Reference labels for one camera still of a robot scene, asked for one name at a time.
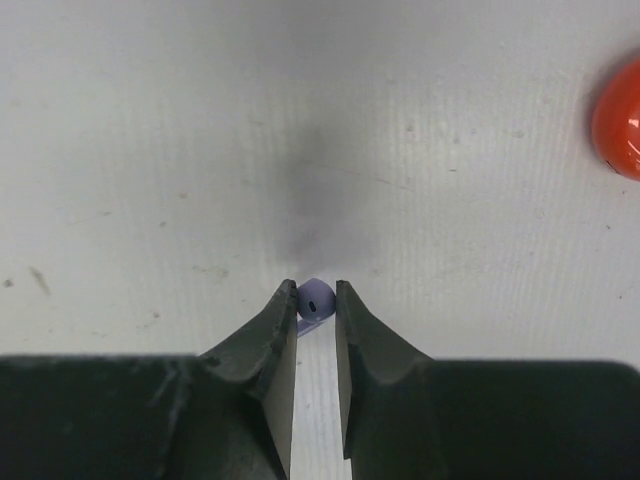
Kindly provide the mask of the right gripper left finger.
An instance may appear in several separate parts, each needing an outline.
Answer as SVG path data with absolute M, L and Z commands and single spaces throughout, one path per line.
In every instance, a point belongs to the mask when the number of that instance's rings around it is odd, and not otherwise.
M 201 355 L 5 355 L 5 479 L 286 479 L 291 280 Z

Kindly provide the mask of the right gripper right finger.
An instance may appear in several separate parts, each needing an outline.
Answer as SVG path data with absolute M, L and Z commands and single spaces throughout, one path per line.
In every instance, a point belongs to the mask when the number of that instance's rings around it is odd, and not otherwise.
M 344 457 L 356 479 L 635 479 L 639 374 L 623 363 L 435 360 L 336 284 Z

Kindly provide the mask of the purple earbud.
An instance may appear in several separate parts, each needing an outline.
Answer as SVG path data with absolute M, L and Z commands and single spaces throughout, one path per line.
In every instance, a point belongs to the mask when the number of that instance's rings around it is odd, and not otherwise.
M 297 330 L 301 337 L 321 326 L 335 313 L 333 289 L 324 281 L 311 278 L 297 288 Z

